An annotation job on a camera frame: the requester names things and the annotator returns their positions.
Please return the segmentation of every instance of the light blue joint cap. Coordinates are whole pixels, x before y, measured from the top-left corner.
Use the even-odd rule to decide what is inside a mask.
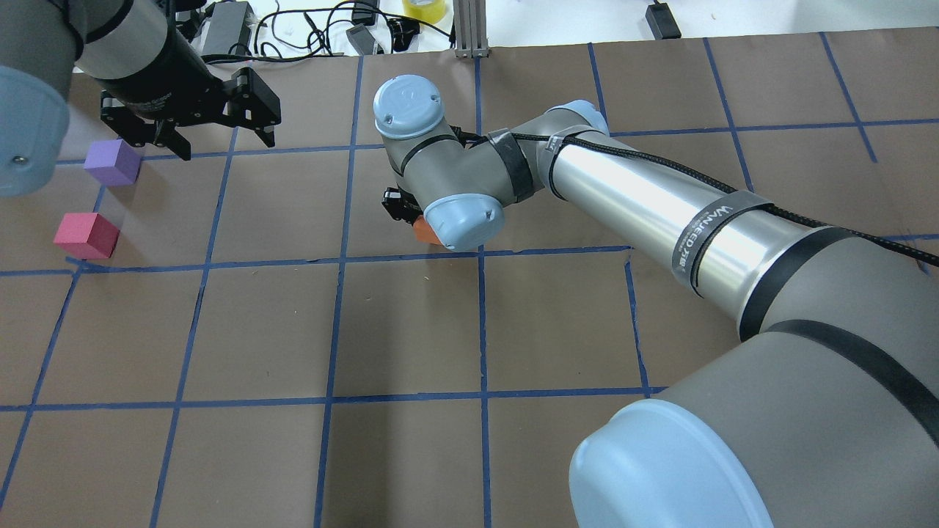
[[[385,82],[372,104],[375,128],[390,139],[410,139],[434,130],[443,120],[440,90],[420,75]]]
[[[700,418],[664,400],[627,405],[571,460],[580,528],[772,528],[747,470]]]
[[[475,251],[505,225],[502,204],[486,194],[454,194],[423,210],[423,218],[450,251]]]
[[[609,135],[609,126],[607,125],[607,120],[603,118],[603,114],[600,114],[599,110],[593,107],[592,102],[578,99],[576,101],[570,101],[567,104],[555,106],[548,111],[550,112],[555,108],[564,108],[566,110],[570,110],[571,112],[575,112],[583,117],[590,126],[606,135]]]
[[[0,196],[48,183],[68,129],[69,107],[54,88],[0,66]]]

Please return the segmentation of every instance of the purple cube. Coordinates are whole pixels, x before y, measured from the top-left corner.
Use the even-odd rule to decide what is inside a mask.
[[[88,148],[85,170],[107,187],[132,185],[140,172],[140,154],[123,139],[96,141]]]

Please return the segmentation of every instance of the yellow tape roll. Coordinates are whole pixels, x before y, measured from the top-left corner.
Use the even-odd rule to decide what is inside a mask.
[[[426,23],[438,23],[447,12],[443,0],[402,0],[405,15]]]

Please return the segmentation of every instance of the foam block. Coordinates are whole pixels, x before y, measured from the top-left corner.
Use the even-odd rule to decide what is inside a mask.
[[[88,148],[85,170],[108,187],[132,185],[140,172],[140,154],[123,139],[96,141]]]
[[[414,237],[417,238],[418,242],[443,245],[440,243],[440,239],[437,238],[437,233],[434,232],[434,228],[427,223],[423,215],[417,217],[412,227],[414,228]]]
[[[55,245],[76,258],[110,258],[120,229],[96,212],[67,212]]]

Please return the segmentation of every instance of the pink cube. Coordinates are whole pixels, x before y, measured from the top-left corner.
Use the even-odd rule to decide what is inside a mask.
[[[96,212],[67,212],[55,245],[76,258],[110,258],[120,229]]]
[[[131,185],[140,172],[140,154],[123,139],[96,141],[88,148],[85,170],[108,187]]]

